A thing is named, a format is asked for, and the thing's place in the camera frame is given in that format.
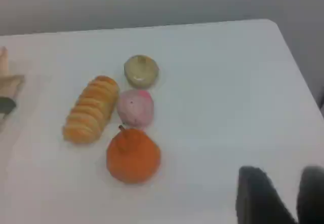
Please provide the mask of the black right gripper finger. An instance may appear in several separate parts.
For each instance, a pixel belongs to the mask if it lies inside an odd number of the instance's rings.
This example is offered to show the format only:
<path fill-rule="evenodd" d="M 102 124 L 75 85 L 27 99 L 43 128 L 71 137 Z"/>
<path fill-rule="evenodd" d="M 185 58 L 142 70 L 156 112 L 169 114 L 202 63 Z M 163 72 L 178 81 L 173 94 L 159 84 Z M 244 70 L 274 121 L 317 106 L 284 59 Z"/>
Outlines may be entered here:
<path fill-rule="evenodd" d="M 235 210 L 238 223 L 296 223 L 268 175 L 253 166 L 238 171 Z"/>
<path fill-rule="evenodd" d="M 299 223 L 323 223 L 323 168 L 304 168 L 296 207 Z"/>

